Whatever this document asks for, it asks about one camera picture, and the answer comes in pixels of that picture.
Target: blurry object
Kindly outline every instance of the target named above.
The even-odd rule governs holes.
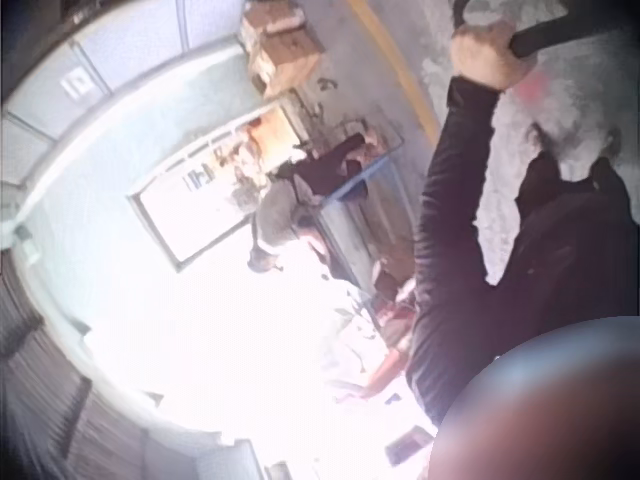
[[[305,29],[264,37],[249,60],[253,84],[265,98],[295,88],[309,78],[321,54]]]
[[[304,25],[304,12],[287,0],[251,3],[240,27],[240,42],[252,53],[260,38],[295,30]]]
[[[279,462],[265,468],[269,480],[293,480],[286,462]]]
[[[15,236],[18,239],[20,248],[25,258],[25,263],[30,267],[40,260],[40,248],[33,240],[33,235],[24,225],[18,225],[15,230]]]
[[[327,90],[337,90],[338,82],[330,78],[321,77],[318,79],[318,88],[320,88],[321,92],[326,92]]]
[[[389,463],[395,467],[406,462],[432,441],[433,437],[424,428],[413,427],[385,448]]]

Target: black long-sleeve shirt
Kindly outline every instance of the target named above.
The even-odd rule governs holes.
[[[527,218],[500,283],[486,282],[474,221],[499,96],[453,78],[422,194],[407,380],[436,425],[497,355],[557,327],[638,309],[637,226],[598,193],[562,196]]]

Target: concrete floor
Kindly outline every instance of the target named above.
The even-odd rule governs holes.
[[[404,138],[396,161],[417,208],[432,147],[394,71],[345,0],[300,3],[327,50],[302,96],[310,105],[322,103],[327,124],[383,112]],[[450,4],[450,0],[369,0],[440,123],[446,115],[451,77]],[[471,23],[487,23],[503,15],[520,29],[564,13],[556,0],[474,0],[467,10]],[[636,220],[640,220],[638,72],[634,52],[620,48],[617,36],[607,35],[541,52],[529,80],[504,96],[494,119],[496,135],[477,220],[490,280],[497,281],[502,275],[518,231],[513,199],[532,158],[524,134],[534,119],[560,142],[561,169],[569,180],[587,175],[608,126],[619,125],[624,151],[618,171],[631,193]],[[338,88],[320,92],[314,82],[319,77],[336,80]]]

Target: fist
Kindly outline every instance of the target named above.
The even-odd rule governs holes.
[[[486,27],[460,27],[451,44],[455,74],[501,92],[519,83],[536,59],[520,60],[513,55],[509,44],[514,33],[513,25],[504,20]]]

